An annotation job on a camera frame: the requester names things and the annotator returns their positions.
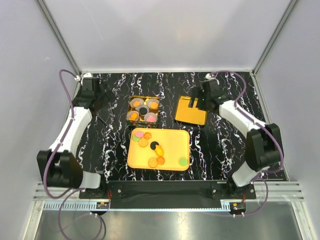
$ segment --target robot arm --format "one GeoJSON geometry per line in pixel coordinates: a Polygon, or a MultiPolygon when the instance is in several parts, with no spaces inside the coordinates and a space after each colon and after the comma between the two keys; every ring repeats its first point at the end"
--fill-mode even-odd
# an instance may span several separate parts
{"type": "Polygon", "coordinates": [[[46,176],[49,187],[96,189],[100,186],[101,176],[83,171],[76,160],[76,153],[81,137],[93,116],[113,100],[112,91],[99,78],[85,77],[81,80],[80,89],[72,101],[74,116],[72,117],[70,109],[57,139],[47,151],[40,151],[37,155],[43,181],[46,165],[57,148],[46,176]]]}
{"type": "Polygon", "coordinates": [[[194,105],[198,98],[196,107],[200,110],[213,112],[220,115],[233,124],[246,138],[245,162],[232,174],[230,187],[233,191],[251,183],[260,172],[267,170],[280,161],[280,152],[274,142],[261,129],[266,128],[282,149],[280,129],[276,124],[266,124],[258,120],[252,114],[245,111],[235,101],[226,96],[217,79],[209,79],[202,82],[202,87],[192,90],[189,107],[194,105]]]}

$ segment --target small gold tray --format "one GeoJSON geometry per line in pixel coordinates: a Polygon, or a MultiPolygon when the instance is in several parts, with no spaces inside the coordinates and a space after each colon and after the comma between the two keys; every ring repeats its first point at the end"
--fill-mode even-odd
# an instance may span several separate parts
{"type": "MultiPolygon", "coordinates": [[[[144,101],[144,105],[147,105],[147,101],[149,99],[156,99],[159,101],[159,105],[160,105],[160,98],[157,96],[138,96],[138,95],[133,95],[130,97],[129,99],[129,108],[127,111],[127,114],[131,111],[135,111],[135,108],[130,106],[130,102],[133,99],[142,99],[144,101]]],[[[158,126],[158,121],[159,121],[159,113],[158,113],[158,109],[154,110],[154,109],[149,109],[149,113],[154,113],[156,114],[156,121],[155,122],[147,122],[144,120],[144,117],[139,115],[139,119],[137,121],[131,121],[131,120],[127,120],[127,123],[129,126],[136,126],[136,127],[151,127],[151,128],[156,128],[158,126]]]]}
{"type": "Polygon", "coordinates": [[[196,108],[197,98],[194,100],[193,107],[188,107],[190,99],[190,96],[179,97],[174,119],[187,124],[204,126],[207,120],[207,112],[196,108]]]}

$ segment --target white wall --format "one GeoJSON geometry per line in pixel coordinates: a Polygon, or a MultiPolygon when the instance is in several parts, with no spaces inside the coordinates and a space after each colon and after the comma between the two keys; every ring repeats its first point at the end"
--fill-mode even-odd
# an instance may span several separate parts
{"type": "Polygon", "coordinates": [[[251,70],[290,0],[45,0],[82,70],[251,70]]]}
{"type": "Polygon", "coordinates": [[[37,153],[67,112],[58,72],[71,67],[34,0],[1,1],[0,36],[0,239],[17,240],[40,180],[37,153]]]}
{"type": "Polygon", "coordinates": [[[286,165],[320,237],[320,1],[301,0],[258,72],[286,165]]]}

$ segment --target pink macaron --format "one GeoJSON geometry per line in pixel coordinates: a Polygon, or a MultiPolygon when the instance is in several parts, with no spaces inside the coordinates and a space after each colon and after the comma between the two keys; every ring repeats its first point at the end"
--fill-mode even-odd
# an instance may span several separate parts
{"type": "Polygon", "coordinates": [[[149,116],[147,119],[146,119],[147,122],[151,122],[151,123],[154,123],[156,121],[156,118],[154,116],[149,116]]]}
{"type": "Polygon", "coordinates": [[[144,136],[144,132],[143,131],[136,131],[135,136],[138,138],[142,138],[144,136]]]}

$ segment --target gray floor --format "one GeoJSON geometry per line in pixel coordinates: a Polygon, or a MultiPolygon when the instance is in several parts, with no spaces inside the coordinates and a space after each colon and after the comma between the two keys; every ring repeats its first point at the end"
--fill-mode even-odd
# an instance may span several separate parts
{"type": "MultiPolygon", "coordinates": [[[[250,203],[247,212],[258,207],[250,203]]],[[[62,212],[62,226],[84,212],[62,212]]],[[[221,217],[219,212],[114,212],[103,215],[104,240],[301,240],[290,203],[269,202],[253,216],[221,217]]],[[[74,240],[90,240],[99,230],[99,221],[87,216],[65,230],[74,240]]],[[[44,211],[36,240],[64,240],[58,229],[58,212],[44,211]]]]}

